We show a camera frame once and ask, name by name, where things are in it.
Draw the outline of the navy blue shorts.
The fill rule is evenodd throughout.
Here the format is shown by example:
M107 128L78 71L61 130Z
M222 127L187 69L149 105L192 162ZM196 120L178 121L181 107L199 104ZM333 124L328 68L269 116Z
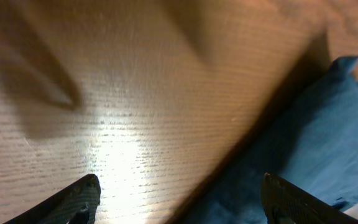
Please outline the navy blue shorts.
M265 173L323 202L358 202L358 58L337 58L237 158L184 216L183 223L266 223L260 190Z

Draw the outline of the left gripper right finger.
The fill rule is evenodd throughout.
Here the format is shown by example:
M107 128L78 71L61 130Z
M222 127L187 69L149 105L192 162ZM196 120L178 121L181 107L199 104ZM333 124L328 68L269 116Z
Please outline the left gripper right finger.
M269 173L264 174L261 201L268 224L358 224L355 218Z

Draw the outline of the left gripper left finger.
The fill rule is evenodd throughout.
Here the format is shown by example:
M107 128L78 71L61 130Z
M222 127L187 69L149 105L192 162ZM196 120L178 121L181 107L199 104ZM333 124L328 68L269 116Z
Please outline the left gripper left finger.
M94 174L87 174L6 224L94 224L101 187Z

